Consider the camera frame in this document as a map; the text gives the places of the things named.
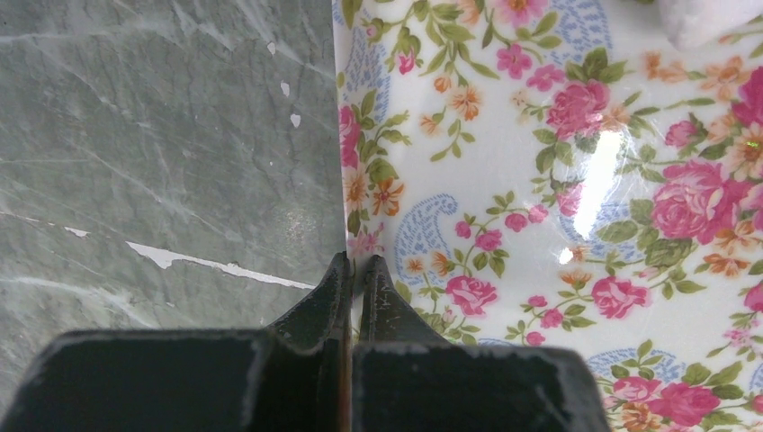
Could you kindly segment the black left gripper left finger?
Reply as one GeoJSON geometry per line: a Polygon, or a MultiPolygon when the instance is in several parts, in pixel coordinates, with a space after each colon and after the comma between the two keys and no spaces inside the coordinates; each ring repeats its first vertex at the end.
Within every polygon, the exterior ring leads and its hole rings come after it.
{"type": "Polygon", "coordinates": [[[4,431],[345,431],[345,253],[263,328],[83,329],[31,362],[4,431]]]}

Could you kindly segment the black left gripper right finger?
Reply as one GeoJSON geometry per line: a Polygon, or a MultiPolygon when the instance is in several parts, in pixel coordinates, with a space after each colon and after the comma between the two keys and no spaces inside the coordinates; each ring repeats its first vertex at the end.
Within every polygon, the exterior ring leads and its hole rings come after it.
{"type": "Polygon", "coordinates": [[[353,350],[356,431],[606,431],[592,373],[556,347],[446,341],[396,291],[381,256],[364,269],[353,350]]]}

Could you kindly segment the floral print tray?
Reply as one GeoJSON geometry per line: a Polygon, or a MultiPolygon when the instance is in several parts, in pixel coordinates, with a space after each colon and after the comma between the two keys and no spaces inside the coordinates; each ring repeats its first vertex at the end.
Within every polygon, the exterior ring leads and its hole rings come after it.
{"type": "Polygon", "coordinates": [[[762,428],[762,14],[335,1],[346,239],[447,340],[567,347],[611,431],[762,428]]]}

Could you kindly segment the white dough lump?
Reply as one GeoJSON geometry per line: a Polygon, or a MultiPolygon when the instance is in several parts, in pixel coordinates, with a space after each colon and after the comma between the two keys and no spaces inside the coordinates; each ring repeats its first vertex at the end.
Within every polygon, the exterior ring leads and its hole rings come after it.
{"type": "Polygon", "coordinates": [[[762,0],[659,0],[662,29],[678,50],[700,47],[762,14],[762,0]]]}

